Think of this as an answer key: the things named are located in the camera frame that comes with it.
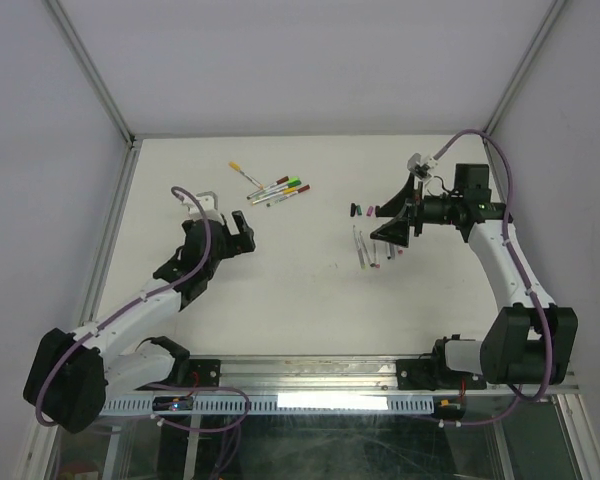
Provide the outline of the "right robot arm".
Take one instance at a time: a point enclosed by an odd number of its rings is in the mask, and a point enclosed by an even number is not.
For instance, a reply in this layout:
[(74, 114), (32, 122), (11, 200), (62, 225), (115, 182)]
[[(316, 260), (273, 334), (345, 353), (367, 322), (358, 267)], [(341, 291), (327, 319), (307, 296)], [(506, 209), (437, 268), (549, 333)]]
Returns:
[(491, 384), (536, 385), (541, 390), (564, 381), (578, 329), (570, 307), (560, 307), (540, 285), (519, 245), (506, 204), (495, 202), (486, 164), (459, 164), (453, 188), (426, 195), (431, 176), (413, 167), (406, 184), (377, 208), (385, 224), (374, 240), (406, 247), (426, 225), (451, 226), (478, 258), (496, 301), (498, 314), (481, 340), (458, 335), (436, 341), (427, 363), (428, 378), (446, 388), (475, 375)]

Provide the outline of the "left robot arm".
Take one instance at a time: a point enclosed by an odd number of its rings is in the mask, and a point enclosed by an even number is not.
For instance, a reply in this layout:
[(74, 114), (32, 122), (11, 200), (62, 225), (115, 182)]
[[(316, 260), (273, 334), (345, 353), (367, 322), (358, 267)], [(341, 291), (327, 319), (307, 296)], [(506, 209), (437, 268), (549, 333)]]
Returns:
[(23, 390), (40, 425), (79, 433), (109, 400), (158, 380), (172, 389), (186, 383), (189, 352), (175, 342), (158, 337), (132, 354), (125, 350), (200, 297), (222, 261), (255, 251), (243, 212), (231, 216), (236, 233), (217, 211), (185, 221), (183, 245), (127, 304), (73, 331), (54, 328), (41, 338)]

